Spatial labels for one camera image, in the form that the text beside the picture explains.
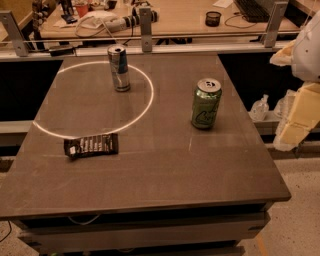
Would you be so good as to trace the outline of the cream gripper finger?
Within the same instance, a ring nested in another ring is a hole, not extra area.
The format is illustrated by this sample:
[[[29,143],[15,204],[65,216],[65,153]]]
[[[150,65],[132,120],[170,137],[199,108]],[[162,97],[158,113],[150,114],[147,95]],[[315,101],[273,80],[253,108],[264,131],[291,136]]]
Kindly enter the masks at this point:
[[[290,66],[294,44],[295,40],[292,40],[282,49],[273,54],[270,58],[270,63],[276,66]]]
[[[282,119],[276,129],[273,146],[279,151],[297,147],[320,122],[320,84],[304,82],[283,102]]]

